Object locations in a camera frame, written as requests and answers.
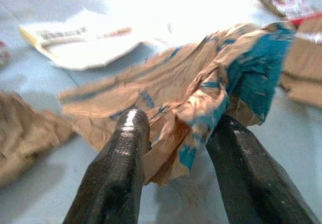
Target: barcode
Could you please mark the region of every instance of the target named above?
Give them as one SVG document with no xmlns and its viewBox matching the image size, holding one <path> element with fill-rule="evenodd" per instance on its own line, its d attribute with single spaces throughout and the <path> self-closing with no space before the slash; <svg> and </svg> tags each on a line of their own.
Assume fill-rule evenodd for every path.
<svg viewBox="0 0 322 224">
<path fill-rule="evenodd" d="M 37 34 L 40 35 L 44 40 L 49 40 L 49 39 L 65 38 L 70 36 L 79 36 L 85 33 L 86 31 L 87 30 L 85 27 L 81 27 L 80 29 L 70 30 L 66 32 L 41 31 L 41 32 L 38 32 Z"/>
</svg>

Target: crumpled brown paper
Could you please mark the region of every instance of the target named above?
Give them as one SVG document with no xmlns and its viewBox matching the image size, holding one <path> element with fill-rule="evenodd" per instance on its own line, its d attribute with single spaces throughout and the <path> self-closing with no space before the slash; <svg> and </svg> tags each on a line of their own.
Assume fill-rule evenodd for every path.
<svg viewBox="0 0 322 224">
<path fill-rule="evenodd" d="M 295 36 L 280 85 L 289 99 L 322 108 L 322 19 L 304 21 Z"/>
<path fill-rule="evenodd" d="M 72 126 L 52 112 L 36 112 L 18 95 L 0 92 L 0 188 L 72 135 Z"/>
<path fill-rule="evenodd" d="M 167 184 L 189 174 L 198 146 L 225 111 L 244 125 L 265 120 L 293 33 L 285 23 L 264 29 L 240 24 L 213 33 L 116 77 L 60 93 L 63 114 L 100 150 L 120 113 L 144 110 L 152 146 L 143 158 L 145 182 Z"/>
</svg>

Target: light blue surface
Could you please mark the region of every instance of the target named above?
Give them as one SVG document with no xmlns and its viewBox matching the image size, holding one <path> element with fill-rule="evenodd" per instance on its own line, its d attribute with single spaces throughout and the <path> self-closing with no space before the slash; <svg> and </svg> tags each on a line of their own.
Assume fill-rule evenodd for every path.
<svg viewBox="0 0 322 224">
<path fill-rule="evenodd" d="M 311 2 L 322 5 L 322 0 Z M 130 22 L 165 20 L 182 41 L 239 22 L 263 26 L 278 20 L 257 0 L 238 0 L 237 5 L 226 0 L 0 0 L 0 40 L 12 55 L 10 64 L 0 71 L 0 90 L 18 92 L 37 110 L 59 113 L 59 91 L 114 75 L 159 50 L 141 46 L 105 68 L 67 71 L 52 67 L 19 35 L 19 24 L 65 20 L 84 8 Z M 322 111 L 291 102 L 278 89 L 266 122 L 250 129 L 322 220 Z M 171 181 L 165 188 L 144 187 L 140 224 L 228 223 L 214 168 L 201 148 L 190 177 Z M 16 183 L 0 190 L 0 223 L 61 223 L 96 154 L 80 137 L 53 151 Z"/>
</svg>

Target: white table surface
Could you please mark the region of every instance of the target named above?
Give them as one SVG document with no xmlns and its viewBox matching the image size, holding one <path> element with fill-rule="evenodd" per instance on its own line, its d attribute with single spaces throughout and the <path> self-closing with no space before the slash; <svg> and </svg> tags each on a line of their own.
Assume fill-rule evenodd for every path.
<svg viewBox="0 0 322 224">
<path fill-rule="evenodd" d="M 322 0 L 308 1 L 322 8 Z M 12 55 L 0 70 L 0 90 L 18 92 L 37 110 L 59 113 L 59 91 L 114 75 L 160 50 L 143 45 L 105 68 L 69 71 L 52 67 L 19 35 L 20 24 L 62 21 L 82 9 L 129 24 L 170 23 L 173 37 L 180 42 L 240 22 L 264 26 L 279 20 L 257 0 L 0 0 L 0 40 Z M 267 121 L 250 129 L 322 221 L 322 111 L 289 101 L 277 88 Z M 80 137 L 54 150 L 0 190 L 0 223 L 61 223 L 96 154 Z M 143 188 L 139 223 L 228 223 L 215 169 L 204 148 L 196 155 L 190 177 L 163 188 L 154 184 Z"/>
</svg>

